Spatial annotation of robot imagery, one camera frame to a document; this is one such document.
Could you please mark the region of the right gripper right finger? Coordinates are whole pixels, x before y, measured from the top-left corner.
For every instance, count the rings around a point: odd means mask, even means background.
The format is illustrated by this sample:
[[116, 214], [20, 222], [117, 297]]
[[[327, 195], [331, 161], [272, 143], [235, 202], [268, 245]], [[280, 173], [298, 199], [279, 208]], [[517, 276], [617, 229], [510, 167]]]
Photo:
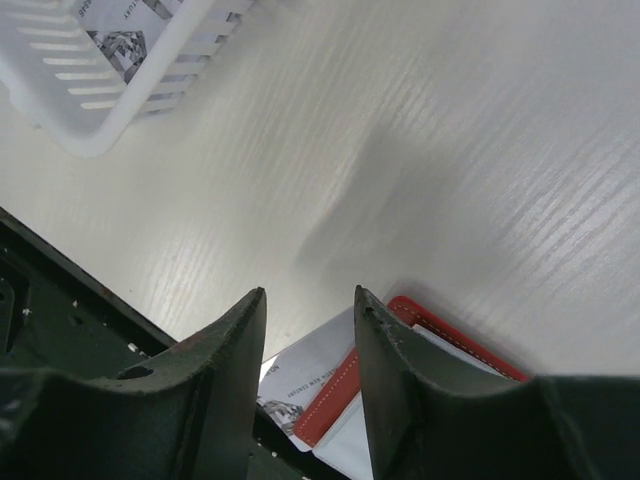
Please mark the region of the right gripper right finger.
[[369, 290], [354, 296], [366, 432], [378, 479], [635, 479], [639, 381], [479, 369]]

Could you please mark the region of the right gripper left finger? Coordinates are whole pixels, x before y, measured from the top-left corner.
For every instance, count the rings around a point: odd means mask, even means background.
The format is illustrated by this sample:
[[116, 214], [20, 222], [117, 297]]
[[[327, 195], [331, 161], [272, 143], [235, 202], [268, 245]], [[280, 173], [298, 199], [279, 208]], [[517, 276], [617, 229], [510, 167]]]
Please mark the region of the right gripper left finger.
[[114, 378], [1, 373], [5, 479], [243, 479], [266, 333], [266, 293]]

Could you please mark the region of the red leather card holder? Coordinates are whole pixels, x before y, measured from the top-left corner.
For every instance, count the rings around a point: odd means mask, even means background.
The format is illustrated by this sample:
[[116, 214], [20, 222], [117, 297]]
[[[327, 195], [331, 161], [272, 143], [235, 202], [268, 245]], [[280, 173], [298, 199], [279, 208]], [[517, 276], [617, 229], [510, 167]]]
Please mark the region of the red leather card holder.
[[[518, 382], [529, 378], [409, 297], [393, 298], [388, 308], [431, 344], [480, 370]], [[355, 349], [296, 421], [294, 436], [307, 445], [317, 459], [346, 477], [373, 477]]]

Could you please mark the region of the silver card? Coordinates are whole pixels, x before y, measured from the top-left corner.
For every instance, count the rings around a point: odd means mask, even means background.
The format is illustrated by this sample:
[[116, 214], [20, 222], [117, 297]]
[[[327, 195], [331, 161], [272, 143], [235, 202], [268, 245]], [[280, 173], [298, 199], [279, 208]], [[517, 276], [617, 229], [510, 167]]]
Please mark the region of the silver card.
[[300, 451], [294, 425], [354, 347], [351, 307], [263, 363], [257, 404]]

